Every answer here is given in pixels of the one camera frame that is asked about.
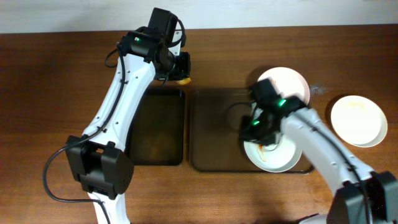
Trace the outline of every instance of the dark tray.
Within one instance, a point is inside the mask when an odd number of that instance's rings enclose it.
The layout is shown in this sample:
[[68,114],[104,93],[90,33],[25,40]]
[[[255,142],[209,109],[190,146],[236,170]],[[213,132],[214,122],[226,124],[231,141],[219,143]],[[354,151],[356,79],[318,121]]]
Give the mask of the dark tray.
[[[194,94],[190,109],[191,165],[203,172],[266,172],[256,167],[247,157],[243,143],[238,141],[238,129],[243,115],[250,107],[237,102],[248,102],[247,90],[202,90]],[[301,156],[288,174],[307,174],[311,163]]]
[[185,94],[147,90],[127,135],[126,153],[135,165],[175,166],[182,162]]

